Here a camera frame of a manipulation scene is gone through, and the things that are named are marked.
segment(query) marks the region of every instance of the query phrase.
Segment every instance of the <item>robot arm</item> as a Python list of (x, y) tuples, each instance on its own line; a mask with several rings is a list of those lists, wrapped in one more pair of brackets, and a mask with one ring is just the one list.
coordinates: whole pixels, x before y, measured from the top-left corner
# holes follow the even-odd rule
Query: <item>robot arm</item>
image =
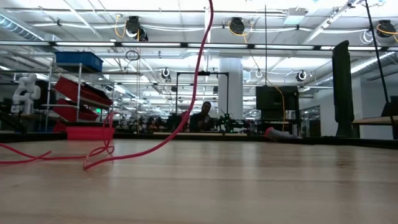
[(24, 109), (25, 114), (31, 113), (33, 100), (38, 100), (41, 92), (40, 87), (35, 85), (36, 79), (35, 74), (19, 79), (18, 88), (12, 96), (11, 113), (19, 113), (22, 109)]

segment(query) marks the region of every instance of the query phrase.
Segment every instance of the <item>white column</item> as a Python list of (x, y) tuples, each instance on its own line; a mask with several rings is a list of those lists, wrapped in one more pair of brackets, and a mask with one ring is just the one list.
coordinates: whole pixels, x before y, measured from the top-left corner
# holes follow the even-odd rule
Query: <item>white column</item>
[[(219, 72), (229, 72), (229, 114), (243, 117), (243, 66), (240, 58), (220, 58)], [(218, 75), (218, 114), (227, 113), (227, 77)]]

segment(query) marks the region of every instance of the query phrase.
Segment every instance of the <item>blue bin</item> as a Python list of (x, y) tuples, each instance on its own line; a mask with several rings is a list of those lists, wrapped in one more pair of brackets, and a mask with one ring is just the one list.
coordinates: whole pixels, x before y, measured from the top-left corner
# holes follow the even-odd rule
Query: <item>blue bin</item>
[(83, 65), (82, 72), (102, 72), (103, 61), (92, 52), (56, 52), (55, 63), (69, 72), (79, 72), (79, 64)]

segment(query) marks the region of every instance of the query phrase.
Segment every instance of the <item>person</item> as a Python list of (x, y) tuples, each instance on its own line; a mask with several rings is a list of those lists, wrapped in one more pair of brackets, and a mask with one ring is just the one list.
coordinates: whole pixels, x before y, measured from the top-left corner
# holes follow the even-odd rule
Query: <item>person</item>
[(211, 108), (210, 102), (204, 102), (201, 106), (201, 112), (191, 116), (190, 131), (211, 131), (214, 129), (214, 119), (209, 116)]

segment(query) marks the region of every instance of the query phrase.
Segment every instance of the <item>red cable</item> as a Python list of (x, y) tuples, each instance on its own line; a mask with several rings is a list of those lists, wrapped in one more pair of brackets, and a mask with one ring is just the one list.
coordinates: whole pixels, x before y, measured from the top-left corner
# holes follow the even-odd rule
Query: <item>red cable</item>
[(115, 161), (115, 160), (120, 160), (120, 159), (129, 159), (129, 158), (134, 158), (134, 157), (139, 157), (139, 156), (144, 156), (146, 154), (149, 154), (151, 152), (154, 152), (158, 149), (160, 149), (162, 146), (164, 146), (166, 143), (168, 143), (170, 140), (172, 140), (177, 133), (179, 133), (181, 131), (181, 129), (183, 128), (184, 124), (188, 121), (189, 118), (189, 114), (193, 108), (193, 105), (195, 103), (196, 100), (196, 96), (197, 96), (197, 83), (198, 83), (198, 72), (199, 72), (199, 66), (200, 66), (200, 60), (201, 60), (201, 55), (203, 53), (203, 49), (205, 48), (205, 42), (207, 39), (207, 35), (213, 25), (213, 16), (214, 16), (214, 9), (213, 9), (213, 2), (212, 0), (209, 0), (209, 5), (210, 5), (210, 21), (209, 21), (209, 26), (207, 27), (207, 30), (205, 32), (205, 35), (203, 36), (203, 40), (201, 42), (200, 45), (200, 49), (199, 49), (199, 54), (198, 54), (198, 60), (197, 60), (197, 66), (195, 68), (195, 78), (193, 80), (193, 93), (192, 93), (192, 101), (191, 104), (189, 106), (188, 112), (185, 113), (184, 117), (182, 118), (181, 123), (179, 124), (179, 126), (177, 127), (177, 129), (170, 135), (168, 136), (163, 142), (161, 142), (160, 144), (158, 144), (157, 146), (154, 146), (151, 149), (148, 149), (146, 151), (143, 152), (138, 152), (135, 154), (130, 154), (130, 155), (125, 155), (125, 156), (115, 156), (115, 157), (110, 157), (110, 158), (105, 158), (96, 162), (93, 162), (87, 166), (83, 166), (84, 170), (87, 170), (93, 166), (96, 166), (98, 164), (101, 164), (103, 162), (107, 162), (107, 161)]
[[(191, 112), (191, 110), (193, 108), (193, 105), (195, 104), (196, 95), (197, 95), (197, 83), (198, 83), (198, 72), (199, 72), (200, 60), (201, 60), (201, 56), (202, 56), (202, 53), (203, 53), (203, 49), (205, 48), (205, 42), (206, 42), (206, 39), (207, 39), (207, 35), (208, 35), (209, 31), (211, 30), (211, 27), (213, 25), (214, 9), (213, 9), (213, 1), (212, 0), (209, 0), (209, 5), (210, 5), (210, 21), (209, 21), (209, 25), (207, 27), (207, 30), (205, 32), (205, 35), (203, 36), (203, 40), (201, 42), (200, 49), (199, 49), (198, 60), (197, 60), (196, 68), (195, 68), (195, 76), (194, 76), (194, 81), (193, 81), (193, 93), (192, 93), (191, 104), (189, 106), (189, 109), (187, 110), (187, 113), (184, 114), (184, 116), (182, 118), (182, 121), (179, 124), (179, 126), (177, 127), (177, 129), (169, 137), (167, 137), (163, 142), (161, 142), (157, 146), (154, 146), (151, 149), (148, 149), (148, 150), (143, 151), (143, 152), (138, 152), (138, 153), (135, 153), (135, 154), (125, 155), (125, 156), (115, 156), (115, 157), (105, 158), (105, 159), (93, 162), (91, 164), (88, 164), (88, 165), (86, 163), (87, 163), (87, 160), (90, 157), (96, 156), (96, 155), (102, 153), (105, 150), (108, 152), (109, 155), (111, 155), (113, 153), (114, 146), (109, 146), (109, 144), (111, 142), (111, 138), (112, 138), (111, 135), (107, 136), (108, 138), (104, 139), (104, 146), (98, 147), (98, 148), (92, 150), (87, 156), (76, 156), (76, 157), (45, 157), (46, 155), (50, 154), (51, 151), (46, 152), (45, 154), (42, 154), (41, 156), (35, 157), (35, 156), (31, 156), (31, 155), (25, 154), (25, 153), (20, 152), (20, 151), (12, 148), (10, 146), (7, 146), (7, 145), (4, 145), (4, 144), (0, 143), (0, 147), (4, 147), (6, 149), (9, 149), (9, 150), (21, 155), (21, 156), (25, 156), (25, 157), (31, 158), (31, 159), (24, 160), (24, 161), (0, 161), (0, 164), (20, 164), (20, 163), (32, 162), (32, 161), (35, 161), (37, 159), (42, 159), (42, 160), (85, 159), (83, 161), (83, 169), (84, 170), (88, 170), (89, 168), (94, 167), (94, 166), (96, 166), (98, 164), (101, 164), (103, 162), (115, 161), (115, 160), (120, 160), (120, 159), (129, 159), (129, 158), (144, 156), (146, 154), (152, 153), (152, 152), (160, 149), (162, 146), (167, 144), (170, 140), (172, 140), (181, 131), (181, 129), (183, 128), (184, 124), (188, 121), (189, 114), (190, 114), (190, 112)], [(117, 114), (117, 113), (112, 112), (109, 115), (107, 115), (107, 117), (105, 118), (104, 123), (103, 123), (103, 136), (105, 136), (104, 135), (104, 131), (105, 131), (105, 124), (106, 124), (107, 120), (109, 120), (109, 128), (112, 129), (113, 115), (114, 114)]]

